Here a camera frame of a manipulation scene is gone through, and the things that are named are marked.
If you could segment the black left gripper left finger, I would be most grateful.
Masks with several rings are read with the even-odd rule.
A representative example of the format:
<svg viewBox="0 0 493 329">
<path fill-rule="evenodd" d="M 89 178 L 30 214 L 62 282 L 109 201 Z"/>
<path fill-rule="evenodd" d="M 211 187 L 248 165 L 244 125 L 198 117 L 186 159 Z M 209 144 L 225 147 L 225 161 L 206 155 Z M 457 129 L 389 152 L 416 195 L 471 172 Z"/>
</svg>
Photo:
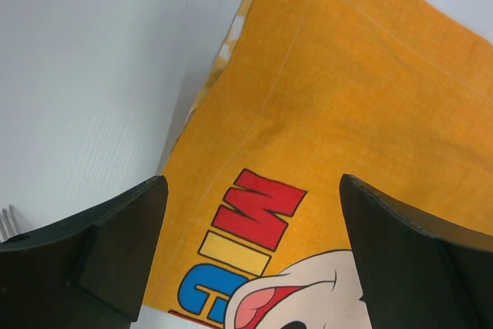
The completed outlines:
<svg viewBox="0 0 493 329">
<path fill-rule="evenodd" d="M 128 328 L 139 318 L 169 190 L 153 176 L 1 243 L 3 328 Z"/>
</svg>

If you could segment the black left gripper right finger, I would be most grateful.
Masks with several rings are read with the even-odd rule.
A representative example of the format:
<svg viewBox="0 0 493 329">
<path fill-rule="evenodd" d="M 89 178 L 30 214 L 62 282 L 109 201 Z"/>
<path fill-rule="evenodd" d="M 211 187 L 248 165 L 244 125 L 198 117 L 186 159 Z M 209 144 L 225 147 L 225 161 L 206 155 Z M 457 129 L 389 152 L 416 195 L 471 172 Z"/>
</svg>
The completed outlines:
<svg viewBox="0 0 493 329">
<path fill-rule="evenodd" d="M 490 328 L 492 237 L 344 174 L 340 203 L 374 328 Z"/>
</svg>

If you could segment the orange cartoon mouse placemat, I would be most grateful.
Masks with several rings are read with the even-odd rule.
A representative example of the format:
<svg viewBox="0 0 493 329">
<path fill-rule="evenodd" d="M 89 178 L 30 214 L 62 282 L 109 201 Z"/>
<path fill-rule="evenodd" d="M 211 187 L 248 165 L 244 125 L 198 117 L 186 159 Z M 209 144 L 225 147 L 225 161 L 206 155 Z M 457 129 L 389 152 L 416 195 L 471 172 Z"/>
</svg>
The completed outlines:
<svg viewBox="0 0 493 329">
<path fill-rule="evenodd" d="M 345 173 L 491 232 L 491 44 L 425 0 L 254 0 L 164 169 L 145 304 L 212 328 L 369 328 Z"/>
</svg>

